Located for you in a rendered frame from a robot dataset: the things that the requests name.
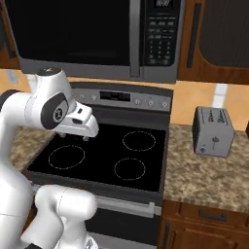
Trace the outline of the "brown base cupboard door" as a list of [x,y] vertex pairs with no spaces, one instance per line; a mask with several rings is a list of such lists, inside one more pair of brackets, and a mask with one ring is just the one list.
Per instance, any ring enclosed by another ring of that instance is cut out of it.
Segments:
[[163,217],[158,249],[161,249],[165,224],[170,225],[167,249],[249,249],[249,232]]

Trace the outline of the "black microwave door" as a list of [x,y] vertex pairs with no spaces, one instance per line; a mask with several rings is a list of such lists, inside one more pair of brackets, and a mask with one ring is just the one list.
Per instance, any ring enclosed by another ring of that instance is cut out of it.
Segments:
[[133,78],[129,0],[4,0],[21,71],[58,67],[70,77]]

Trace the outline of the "grey wall socket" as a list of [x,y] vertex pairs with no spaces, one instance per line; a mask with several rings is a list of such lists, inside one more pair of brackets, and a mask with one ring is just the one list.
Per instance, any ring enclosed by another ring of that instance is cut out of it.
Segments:
[[18,75],[15,70],[8,70],[7,71],[7,77],[8,81],[12,85],[17,85],[18,84]]

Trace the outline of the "grey toaster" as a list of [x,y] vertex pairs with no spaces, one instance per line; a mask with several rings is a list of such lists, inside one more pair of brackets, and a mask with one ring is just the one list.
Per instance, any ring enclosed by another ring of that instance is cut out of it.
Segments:
[[193,145],[197,155],[226,158],[234,129],[224,108],[197,106],[193,120]]

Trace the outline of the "brown glass-front cupboard door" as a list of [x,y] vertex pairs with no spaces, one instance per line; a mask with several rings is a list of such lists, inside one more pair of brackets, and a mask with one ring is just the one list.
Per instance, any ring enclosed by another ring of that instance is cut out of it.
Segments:
[[[187,58],[195,3],[201,3],[192,68]],[[249,85],[249,0],[186,0],[178,78]]]
[[[11,44],[11,48],[14,52],[16,52],[16,47],[15,47],[13,35],[11,32],[11,26],[10,26],[9,21],[8,21],[6,8],[4,7],[4,0],[0,0],[0,5],[3,9],[2,17],[3,17],[4,25],[5,25],[5,28],[7,31],[7,36],[8,36],[8,39],[10,41],[10,44]],[[0,52],[0,69],[20,69],[17,54],[14,58],[10,58],[9,54],[7,52],[7,49],[4,48]]]

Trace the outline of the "brown drawer front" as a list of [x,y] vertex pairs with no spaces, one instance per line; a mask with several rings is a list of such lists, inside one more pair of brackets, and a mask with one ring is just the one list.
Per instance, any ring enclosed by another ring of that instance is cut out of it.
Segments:
[[249,214],[233,212],[207,206],[182,203],[179,213],[186,219],[216,223],[249,231]]

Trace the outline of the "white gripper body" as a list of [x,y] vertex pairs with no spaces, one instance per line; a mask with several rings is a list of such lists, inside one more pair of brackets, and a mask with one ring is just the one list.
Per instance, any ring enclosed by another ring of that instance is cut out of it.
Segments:
[[65,119],[59,126],[58,131],[86,137],[95,137],[99,131],[97,120],[91,116],[84,124],[79,119]]

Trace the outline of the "black oven door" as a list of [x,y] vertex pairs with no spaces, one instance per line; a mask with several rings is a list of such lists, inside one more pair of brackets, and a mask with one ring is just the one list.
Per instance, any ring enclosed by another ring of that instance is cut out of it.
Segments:
[[160,216],[147,218],[99,208],[86,227],[100,249],[157,249]]

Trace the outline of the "black glass-top stove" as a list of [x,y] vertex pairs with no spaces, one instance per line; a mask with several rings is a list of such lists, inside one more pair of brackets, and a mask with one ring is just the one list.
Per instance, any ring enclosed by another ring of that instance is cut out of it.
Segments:
[[[54,135],[23,174],[35,185],[81,188],[95,196],[153,202],[161,209],[172,90],[87,82],[71,88],[78,102],[91,107],[97,136],[85,142],[82,136]],[[162,108],[163,101],[167,108]]]

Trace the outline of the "grey black microwave oven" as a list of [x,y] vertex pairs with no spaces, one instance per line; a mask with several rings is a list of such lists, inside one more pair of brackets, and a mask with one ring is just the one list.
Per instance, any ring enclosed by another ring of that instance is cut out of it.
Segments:
[[20,69],[173,84],[186,0],[3,0]]

